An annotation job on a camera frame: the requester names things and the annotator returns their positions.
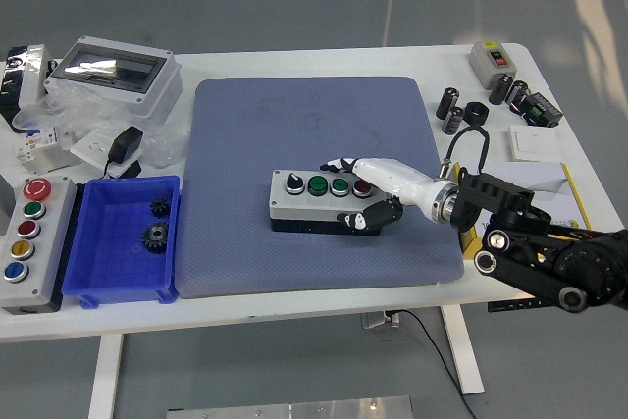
white box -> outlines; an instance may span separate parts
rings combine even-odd
[[[44,85],[51,95],[64,82],[86,87],[162,125],[183,90],[180,69],[172,51],[83,36]]]

table leg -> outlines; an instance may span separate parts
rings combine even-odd
[[[100,338],[89,419],[112,419],[114,416],[123,338],[122,334],[108,334]]]
[[[441,306],[441,312],[462,393],[483,393],[484,385],[460,305]]]

cylindrical capacitor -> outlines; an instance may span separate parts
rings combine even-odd
[[[439,104],[439,108],[436,109],[436,117],[444,120],[447,117],[447,112],[453,106],[455,106],[455,102],[458,101],[458,97],[460,96],[460,92],[458,92],[453,87],[448,87],[443,92],[443,98],[441,98],[441,103]]]
[[[445,117],[441,130],[443,130],[445,134],[456,134],[463,116],[464,110],[460,107],[451,107]]]
[[[503,99],[506,98],[508,90],[512,85],[512,77],[508,74],[502,74],[497,78],[497,82],[491,95],[489,95],[489,102],[493,105],[499,105],[503,102]]]
[[[505,102],[511,107],[518,107],[523,97],[528,93],[528,84],[523,80],[516,80],[508,90]]]

white robotic hand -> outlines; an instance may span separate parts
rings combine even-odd
[[[364,212],[339,215],[339,221],[345,221],[357,230],[373,229],[397,221],[402,205],[416,205],[429,220],[445,223],[449,220],[457,195],[455,183],[431,179],[394,159],[341,158],[324,164],[321,170],[351,172],[392,196],[366,208]]]

red button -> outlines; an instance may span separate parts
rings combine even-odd
[[[366,181],[360,180],[353,185],[353,194],[358,198],[371,196],[372,191],[373,187]]]
[[[18,226],[18,236],[24,239],[33,239],[39,234],[39,225],[32,221],[26,220]]]
[[[50,182],[42,178],[28,181],[22,189],[22,193],[26,198],[35,201],[45,200],[51,191],[52,185]]]

